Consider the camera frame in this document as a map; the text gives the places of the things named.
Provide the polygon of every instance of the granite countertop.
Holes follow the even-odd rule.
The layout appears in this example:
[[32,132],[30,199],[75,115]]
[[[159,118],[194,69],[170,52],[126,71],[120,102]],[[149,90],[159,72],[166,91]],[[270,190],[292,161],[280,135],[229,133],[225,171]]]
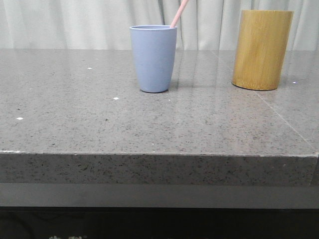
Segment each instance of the granite countertop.
[[319,53],[274,91],[231,84],[234,51],[178,51],[167,92],[131,51],[0,50],[0,182],[319,185]]

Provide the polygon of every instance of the wooden cylinder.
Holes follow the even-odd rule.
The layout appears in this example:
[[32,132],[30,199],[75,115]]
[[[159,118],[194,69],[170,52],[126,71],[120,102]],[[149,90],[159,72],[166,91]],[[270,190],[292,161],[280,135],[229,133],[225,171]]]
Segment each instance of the wooden cylinder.
[[292,17],[292,11],[242,11],[235,86],[262,91],[278,87]]

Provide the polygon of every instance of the pink straw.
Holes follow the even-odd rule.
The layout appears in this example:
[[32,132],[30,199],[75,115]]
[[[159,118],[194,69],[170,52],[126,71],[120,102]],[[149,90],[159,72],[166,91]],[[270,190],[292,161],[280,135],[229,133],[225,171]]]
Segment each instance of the pink straw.
[[176,13],[176,15],[174,17],[173,22],[170,25],[170,28],[174,28],[176,26],[176,24],[177,24],[177,22],[178,22],[178,20],[179,20],[179,18],[181,16],[181,14],[183,13],[184,8],[186,7],[186,4],[188,3],[188,1],[189,0],[183,0],[182,1],[182,3],[179,6],[179,9],[178,9],[178,11],[177,11],[177,13]]

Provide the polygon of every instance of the bamboo cup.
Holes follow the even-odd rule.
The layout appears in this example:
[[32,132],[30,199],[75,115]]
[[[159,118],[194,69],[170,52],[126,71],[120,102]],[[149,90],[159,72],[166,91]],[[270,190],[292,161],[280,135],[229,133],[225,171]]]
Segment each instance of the bamboo cup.
[[261,91],[278,87],[292,17],[292,11],[242,11],[235,86]]

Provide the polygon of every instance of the white speck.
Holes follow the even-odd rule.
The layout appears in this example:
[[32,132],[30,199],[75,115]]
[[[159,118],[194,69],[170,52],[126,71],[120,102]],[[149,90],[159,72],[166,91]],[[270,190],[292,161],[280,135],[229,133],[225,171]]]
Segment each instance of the white speck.
[[1,153],[21,153],[21,151],[13,151],[13,150],[0,150]]

